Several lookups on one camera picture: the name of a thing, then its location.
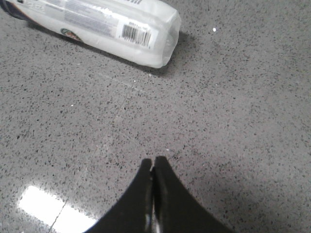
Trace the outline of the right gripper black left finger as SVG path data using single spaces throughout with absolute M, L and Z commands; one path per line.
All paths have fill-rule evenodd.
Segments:
M 87 233 L 150 233 L 153 214 L 151 159 L 143 159 L 131 184 Z

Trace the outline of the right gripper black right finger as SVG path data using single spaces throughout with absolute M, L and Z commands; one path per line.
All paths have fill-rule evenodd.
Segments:
M 155 159 L 153 192 L 158 233 L 231 233 L 187 191 L 164 156 Z

